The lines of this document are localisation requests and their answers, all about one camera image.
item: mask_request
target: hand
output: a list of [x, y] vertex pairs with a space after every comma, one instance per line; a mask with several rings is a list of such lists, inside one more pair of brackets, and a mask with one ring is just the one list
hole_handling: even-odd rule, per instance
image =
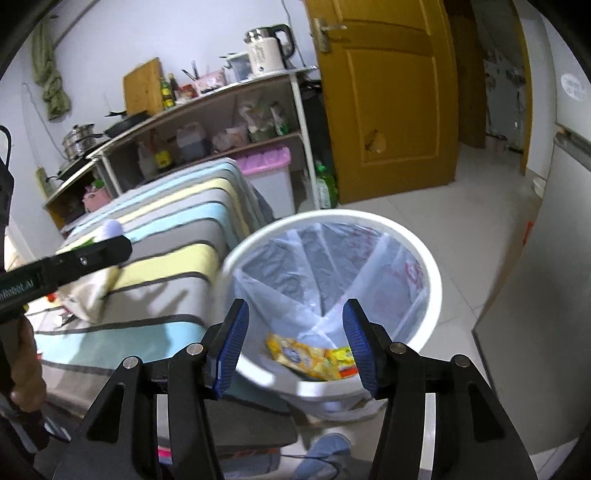
[[11, 369], [14, 387], [10, 398], [22, 411], [37, 411], [45, 402], [47, 386], [41, 376], [41, 362], [37, 360], [33, 327], [24, 316], [20, 319], [19, 337], [17, 359]]

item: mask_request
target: frying pan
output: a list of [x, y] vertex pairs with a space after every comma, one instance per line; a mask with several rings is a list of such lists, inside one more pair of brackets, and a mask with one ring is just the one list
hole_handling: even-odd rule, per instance
[[122, 120], [111, 125], [107, 130], [105, 130], [105, 135], [109, 138], [115, 138], [118, 135], [121, 135], [123, 132], [129, 130], [131, 127], [135, 127], [136, 125], [150, 118], [150, 115], [147, 111], [136, 113], [135, 115], [131, 116], [127, 116], [126, 112], [111, 112], [107, 116], [117, 115], [120, 115]]

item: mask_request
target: plastic bag liner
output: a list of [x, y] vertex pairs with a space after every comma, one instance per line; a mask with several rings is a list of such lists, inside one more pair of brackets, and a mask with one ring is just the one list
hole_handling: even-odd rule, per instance
[[250, 307], [242, 353], [276, 375], [301, 378], [272, 360], [270, 332], [306, 345], [348, 345], [343, 304], [358, 299], [370, 322], [408, 342], [428, 302], [423, 271], [391, 236], [349, 223], [313, 223], [266, 242], [233, 272], [231, 298]]

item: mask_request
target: yellow snack wrapper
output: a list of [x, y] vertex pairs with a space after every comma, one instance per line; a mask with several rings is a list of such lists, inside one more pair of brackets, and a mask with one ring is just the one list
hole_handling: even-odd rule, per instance
[[265, 343], [273, 360], [320, 380], [340, 380], [357, 373], [349, 347], [317, 348], [275, 333]]

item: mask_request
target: green cloth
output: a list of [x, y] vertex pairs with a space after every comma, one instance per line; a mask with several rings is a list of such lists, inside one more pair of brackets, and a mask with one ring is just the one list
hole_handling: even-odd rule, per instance
[[56, 68], [53, 43], [49, 35], [49, 21], [44, 18], [33, 31], [33, 76], [43, 87], [43, 101], [47, 104], [47, 119], [52, 120], [70, 111], [70, 98], [61, 88], [61, 75]]

